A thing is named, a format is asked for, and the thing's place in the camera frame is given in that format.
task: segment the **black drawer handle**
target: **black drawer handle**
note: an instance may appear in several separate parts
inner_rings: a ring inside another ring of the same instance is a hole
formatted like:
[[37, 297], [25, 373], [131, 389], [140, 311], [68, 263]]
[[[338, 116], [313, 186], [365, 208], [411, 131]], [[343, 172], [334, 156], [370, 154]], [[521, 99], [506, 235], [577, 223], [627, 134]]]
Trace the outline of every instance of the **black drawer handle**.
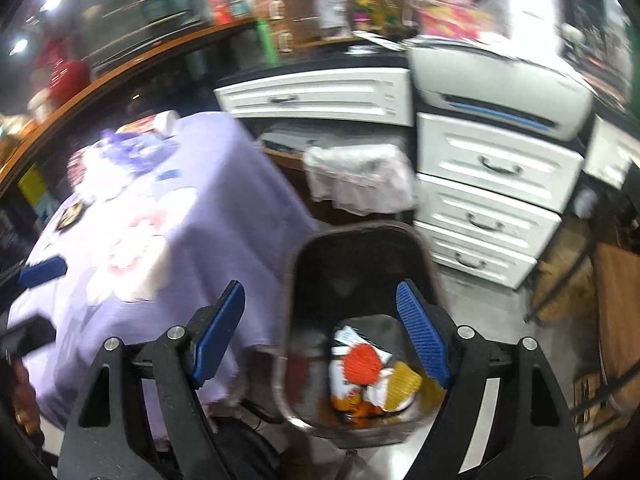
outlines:
[[298, 99], [299, 97], [297, 95], [290, 95], [289, 97], [269, 97], [269, 102], [273, 104], [293, 103]]
[[493, 166], [489, 162], [489, 159], [486, 158], [484, 155], [480, 155], [478, 157], [478, 160], [480, 161], [480, 164], [482, 164], [488, 170], [493, 171], [494, 173], [500, 173], [503, 175], [519, 175], [522, 173], [522, 168], [517, 164], [513, 167], [512, 170], [508, 170], [507, 168], [500, 168], [499, 166]]
[[460, 253], [456, 253], [456, 261], [460, 265], [464, 265], [465, 267], [468, 267], [469, 269], [484, 269], [486, 267], [486, 261], [480, 260], [480, 262], [478, 264], [470, 264], [470, 263], [468, 263], [468, 262], [466, 262], [465, 260], [462, 259], [462, 254], [460, 254]]
[[485, 231], [491, 231], [492, 233], [496, 233], [498, 231], [502, 231], [504, 229], [504, 224], [502, 222], [496, 222], [495, 227], [491, 227], [490, 225], [481, 224], [476, 222], [476, 215], [467, 213], [466, 219], [469, 220], [469, 223], [479, 229], [483, 229]]

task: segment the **white drawer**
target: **white drawer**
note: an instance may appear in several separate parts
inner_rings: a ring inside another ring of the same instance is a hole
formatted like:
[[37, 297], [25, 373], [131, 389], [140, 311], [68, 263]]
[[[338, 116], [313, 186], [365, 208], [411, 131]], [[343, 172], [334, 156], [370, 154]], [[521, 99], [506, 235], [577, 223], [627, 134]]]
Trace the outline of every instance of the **white drawer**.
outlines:
[[537, 258], [561, 218], [551, 211], [418, 174], [417, 220]]
[[418, 114], [418, 171], [562, 212], [582, 156], [487, 124]]
[[236, 117], [345, 119], [412, 126], [409, 71], [340, 68], [278, 75], [216, 90]]
[[490, 282], [517, 288], [536, 264], [531, 256], [440, 227], [418, 221], [414, 227], [429, 241], [434, 261]]
[[632, 160], [640, 165], [640, 141], [596, 117], [584, 172], [620, 189]]

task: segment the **blue gripper pad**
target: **blue gripper pad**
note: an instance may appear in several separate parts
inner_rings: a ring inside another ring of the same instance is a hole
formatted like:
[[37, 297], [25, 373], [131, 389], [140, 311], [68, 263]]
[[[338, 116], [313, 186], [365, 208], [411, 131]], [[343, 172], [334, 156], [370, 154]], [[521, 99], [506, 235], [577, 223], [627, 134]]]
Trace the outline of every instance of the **blue gripper pad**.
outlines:
[[236, 282], [231, 290], [225, 291], [220, 300], [222, 304], [200, 337], [194, 351], [191, 378], [198, 387], [218, 371], [226, 347], [229, 346], [244, 312], [244, 287]]
[[62, 256], [53, 256], [43, 262], [25, 267], [20, 272], [18, 284], [24, 288], [33, 288], [50, 282], [66, 274], [66, 261]]
[[407, 282], [396, 288], [396, 308], [427, 376], [446, 389], [451, 377], [447, 347]]

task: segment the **metal screw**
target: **metal screw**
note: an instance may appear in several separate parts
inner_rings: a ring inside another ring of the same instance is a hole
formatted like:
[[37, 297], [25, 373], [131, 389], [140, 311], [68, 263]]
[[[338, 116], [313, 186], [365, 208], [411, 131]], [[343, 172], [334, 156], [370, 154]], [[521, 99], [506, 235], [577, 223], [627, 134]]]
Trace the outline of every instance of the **metal screw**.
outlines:
[[476, 335], [476, 331], [470, 326], [463, 325], [458, 327], [458, 335], [462, 339], [471, 339]]
[[522, 340], [522, 346], [527, 350], [535, 350], [538, 348], [538, 342], [532, 337], [526, 337]]
[[180, 325], [172, 326], [169, 330], [166, 331], [166, 336], [169, 339], [180, 339], [182, 336], [184, 336], [184, 334], [184, 327]]
[[110, 352], [111, 350], [115, 350], [119, 345], [120, 342], [117, 337], [110, 337], [104, 342], [104, 349]]

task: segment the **gray floor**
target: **gray floor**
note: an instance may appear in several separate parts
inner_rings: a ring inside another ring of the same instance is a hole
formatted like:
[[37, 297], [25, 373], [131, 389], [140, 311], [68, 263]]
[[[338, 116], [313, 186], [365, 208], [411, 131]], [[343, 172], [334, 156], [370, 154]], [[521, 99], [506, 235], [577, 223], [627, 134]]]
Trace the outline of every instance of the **gray floor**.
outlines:
[[[449, 300], [450, 315], [457, 324], [468, 324], [484, 338], [507, 343], [518, 342], [523, 336], [532, 336], [546, 354], [558, 378], [567, 403], [574, 402], [574, 379], [588, 371], [596, 371], [598, 352], [594, 319], [565, 319], [541, 327], [524, 323], [527, 291], [513, 292], [498, 285], [470, 277], [454, 270], [441, 268], [442, 279]], [[498, 380], [487, 382], [476, 430], [461, 470], [480, 463], [493, 420], [497, 398]], [[244, 414], [247, 423], [257, 426], [255, 419]], [[412, 459], [421, 448], [431, 429], [429, 421], [404, 444], [360, 450], [354, 464], [351, 479], [396, 480], [402, 479]], [[271, 440], [276, 448], [284, 450], [289, 444], [303, 437], [281, 427], [261, 424], [258, 431]], [[62, 434], [55, 428], [45, 427], [47, 449], [59, 449]], [[312, 461], [316, 465], [313, 477], [332, 478], [337, 472], [343, 451], [329, 441], [309, 439]], [[591, 453], [594, 441], [582, 442], [583, 456]]]

